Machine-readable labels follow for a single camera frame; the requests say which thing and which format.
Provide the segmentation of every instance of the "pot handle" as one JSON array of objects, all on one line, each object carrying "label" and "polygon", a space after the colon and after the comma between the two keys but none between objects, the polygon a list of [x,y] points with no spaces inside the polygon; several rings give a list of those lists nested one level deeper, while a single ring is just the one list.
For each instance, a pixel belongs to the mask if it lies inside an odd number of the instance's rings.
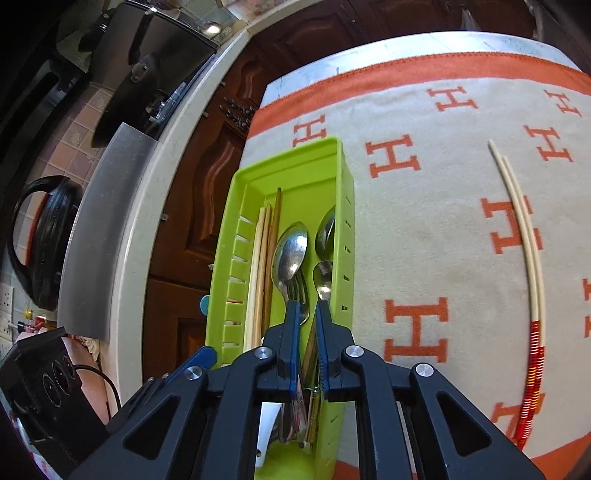
[{"label": "pot handle", "polygon": [[25,199],[35,192],[46,192],[50,193],[59,187],[60,183],[67,180],[68,177],[62,175],[52,175],[50,177],[42,177],[38,180],[31,182],[22,191],[21,197],[18,199],[17,205],[14,207],[12,212],[12,220],[10,224],[10,237],[7,242],[8,258],[14,269],[14,273],[17,275],[18,281],[21,283],[25,292],[32,297],[33,296],[33,280],[31,278],[31,271],[27,265],[23,265],[17,257],[17,253],[14,249],[14,227],[17,223],[18,212],[21,209]]},{"label": "pot handle", "polygon": [[152,21],[154,14],[157,12],[158,10],[156,10],[156,8],[150,7],[142,15],[142,19],[139,21],[138,29],[135,31],[134,39],[131,41],[131,45],[129,46],[129,53],[127,55],[127,63],[129,65],[135,65],[139,62],[139,58],[141,57],[139,47],[144,41],[144,37],[146,36],[146,32],[148,31],[148,27],[150,26],[150,22]]}]

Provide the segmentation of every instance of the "wooden chopstick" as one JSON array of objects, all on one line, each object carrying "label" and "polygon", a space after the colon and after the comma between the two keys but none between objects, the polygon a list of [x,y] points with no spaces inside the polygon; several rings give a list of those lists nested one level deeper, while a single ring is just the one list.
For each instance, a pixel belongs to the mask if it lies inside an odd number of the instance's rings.
[{"label": "wooden chopstick", "polygon": [[279,217],[281,214],[281,189],[277,189],[275,195],[275,206],[273,207],[273,220],[269,227],[269,241],[267,242],[267,264],[265,266],[265,294],[263,298],[262,322],[261,322],[261,337],[269,328],[271,321],[271,297],[273,294],[273,282],[271,279],[271,266],[273,264],[273,255],[275,254],[275,246],[277,244],[277,236],[279,233]]},{"label": "wooden chopstick", "polygon": [[267,243],[269,235],[269,222],[271,221],[271,205],[265,207],[265,217],[261,235],[261,251],[256,275],[256,300],[255,314],[252,323],[252,347],[255,348],[261,344],[261,323],[263,298],[265,293],[265,264],[267,263]]},{"label": "wooden chopstick", "polygon": [[265,208],[261,207],[259,210],[259,218],[256,223],[255,238],[252,241],[252,258],[251,258],[251,273],[248,281],[248,296],[246,300],[246,315],[244,318],[244,341],[243,352],[252,350],[253,328],[254,328],[254,314],[255,314],[255,300],[256,300],[256,279],[258,276],[259,256],[261,254],[261,236],[263,229],[263,222],[265,219]]}]

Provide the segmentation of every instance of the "green plastic tray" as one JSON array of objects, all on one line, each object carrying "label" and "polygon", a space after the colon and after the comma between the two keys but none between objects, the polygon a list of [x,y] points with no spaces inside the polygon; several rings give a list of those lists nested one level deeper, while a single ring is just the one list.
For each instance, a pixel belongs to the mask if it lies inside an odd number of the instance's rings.
[{"label": "green plastic tray", "polygon": [[[260,208],[275,202],[281,187],[279,236],[293,222],[308,229],[308,250],[302,265],[310,294],[311,318],[302,325],[303,356],[316,306],[312,270],[320,261],[314,250],[316,232],[326,212],[336,207],[335,253],[330,308],[333,321],[353,323],[353,266],[355,211],[353,177],[345,163],[342,144],[327,137],[268,158],[236,172],[230,185],[217,244],[207,315],[206,344],[218,352],[217,367],[230,364],[242,353],[246,298],[252,257],[252,240]],[[283,322],[285,303],[274,287],[270,324]],[[306,454],[296,444],[273,444],[257,480],[331,480],[339,448],[342,404],[322,402],[314,452]]]}]

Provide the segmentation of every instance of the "orange stripe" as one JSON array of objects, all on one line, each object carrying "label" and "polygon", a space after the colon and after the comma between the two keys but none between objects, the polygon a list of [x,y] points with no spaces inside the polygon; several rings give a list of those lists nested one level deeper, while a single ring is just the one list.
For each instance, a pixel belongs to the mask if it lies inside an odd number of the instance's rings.
[{"label": "orange stripe", "polygon": [[379,63],[298,90],[261,108],[249,138],[305,113],[366,93],[436,80],[533,80],[591,95],[591,77],[552,61],[513,53],[444,53]]},{"label": "orange stripe", "polygon": [[[563,480],[591,444],[591,433],[570,442],[552,452],[532,459],[542,470],[546,480]],[[333,480],[359,480],[359,469],[337,461]]]}]

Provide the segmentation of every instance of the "blue object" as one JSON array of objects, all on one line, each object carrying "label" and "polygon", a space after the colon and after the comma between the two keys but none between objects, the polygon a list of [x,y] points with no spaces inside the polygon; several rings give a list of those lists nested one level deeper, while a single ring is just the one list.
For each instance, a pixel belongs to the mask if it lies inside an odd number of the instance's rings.
[{"label": "blue object", "polygon": [[290,394],[291,398],[297,398],[297,379],[300,369],[300,318],[301,318],[302,304],[298,301],[295,303],[293,310],[287,309],[286,315],[293,312],[293,337],[291,344],[291,359],[290,359]]},{"label": "blue object", "polygon": [[217,362],[217,353],[215,349],[210,346],[202,346],[199,350],[197,350],[191,358],[189,358],[185,363],[183,363],[180,367],[178,367],[167,379],[166,383],[172,382],[175,378],[177,378],[182,372],[184,372],[189,367],[201,367],[204,370],[209,370],[213,367]]},{"label": "blue object", "polygon": [[320,387],[326,395],[329,390],[329,360],[327,356],[326,331],[320,302],[316,304],[316,343],[318,345],[318,358],[320,370]]},{"label": "blue object", "polygon": [[207,312],[209,311],[209,295],[204,295],[201,297],[199,308],[201,309],[201,313],[207,316]]}]

